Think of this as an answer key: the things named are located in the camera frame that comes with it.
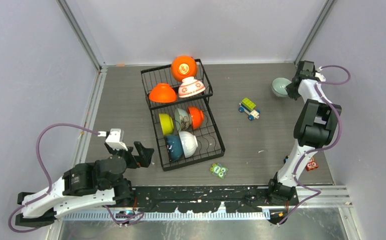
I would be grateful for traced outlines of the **pale green ringed bowl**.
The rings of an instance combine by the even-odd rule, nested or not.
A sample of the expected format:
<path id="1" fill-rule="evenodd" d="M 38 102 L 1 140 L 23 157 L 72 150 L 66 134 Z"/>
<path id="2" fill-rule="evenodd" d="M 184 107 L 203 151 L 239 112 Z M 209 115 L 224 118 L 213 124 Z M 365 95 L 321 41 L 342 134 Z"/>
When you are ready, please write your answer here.
<path id="1" fill-rule="evenodd" d="M 285 98 L 288 97 L 286 87 L 291 84 L 291 81 L 284 77 L 275 78 L 272 81 L 271 89 L 276 97 Z"/>

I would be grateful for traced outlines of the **yellow green bowl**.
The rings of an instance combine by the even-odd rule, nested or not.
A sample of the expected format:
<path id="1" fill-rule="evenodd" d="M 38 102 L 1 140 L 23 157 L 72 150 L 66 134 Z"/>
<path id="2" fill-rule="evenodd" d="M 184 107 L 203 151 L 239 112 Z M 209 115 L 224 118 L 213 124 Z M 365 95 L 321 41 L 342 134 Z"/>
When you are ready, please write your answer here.
<path id="1" fill-rule="evenodd" d="M 174 130 L 174 124 L 171 116 L 167 113 L 159 113 L 159 121 L 163 136 L 171 135 Z"/>

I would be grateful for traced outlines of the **white ribbed bowl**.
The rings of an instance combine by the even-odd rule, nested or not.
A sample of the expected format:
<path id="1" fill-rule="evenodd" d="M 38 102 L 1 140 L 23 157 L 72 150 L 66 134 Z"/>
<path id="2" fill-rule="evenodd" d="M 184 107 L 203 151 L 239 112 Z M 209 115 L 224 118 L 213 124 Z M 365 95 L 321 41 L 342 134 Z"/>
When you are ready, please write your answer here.
<path id="1" fill-rule="evenodd" d="M 179 137 L 181 140 L 184 157 L 189 158 L 194 155 L 198 148 L 198 141 L 196 136 L 187 131 L 180 131 Z"/>

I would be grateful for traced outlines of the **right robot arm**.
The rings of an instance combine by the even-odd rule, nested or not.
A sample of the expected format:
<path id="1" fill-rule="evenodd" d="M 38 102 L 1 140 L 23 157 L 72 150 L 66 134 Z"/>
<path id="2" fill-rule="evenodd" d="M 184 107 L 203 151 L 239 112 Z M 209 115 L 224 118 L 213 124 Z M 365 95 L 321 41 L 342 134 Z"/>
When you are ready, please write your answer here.
<path id="1" fill-rule="evenodd" d="M 266 198 L 272 205 L 281 205 L 293 198 L 308 161 L 334 137 L 342 107 L 333 104 L 323 93 L 321 84 L 325 83 L 325 77 L 321 70 L 314 62 L 302 60 L 286 87 L 290 98 L 303 98 L 304 106 L 294 127 L 293 149 L 284 166 L 268 183 Z"/>

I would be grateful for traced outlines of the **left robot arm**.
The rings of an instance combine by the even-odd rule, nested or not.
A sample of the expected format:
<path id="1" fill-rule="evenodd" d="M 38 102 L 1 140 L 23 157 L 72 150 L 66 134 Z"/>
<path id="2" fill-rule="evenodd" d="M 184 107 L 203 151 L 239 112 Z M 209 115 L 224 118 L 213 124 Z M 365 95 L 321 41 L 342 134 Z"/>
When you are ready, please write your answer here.
<path id="1" fill-rule="evenodd" d="M 22 209 L 14 224 L 40 228 L 81 209 L 130 206 L 135 195 L 124 173 L 126 169 L 149 167 L 155 150 L 139 141 L 133 147 L 111 148 L 107 143 L 105 147 L 110 153 L 108 158 L 77 164 L 38 193 L 19 193 Z"/>

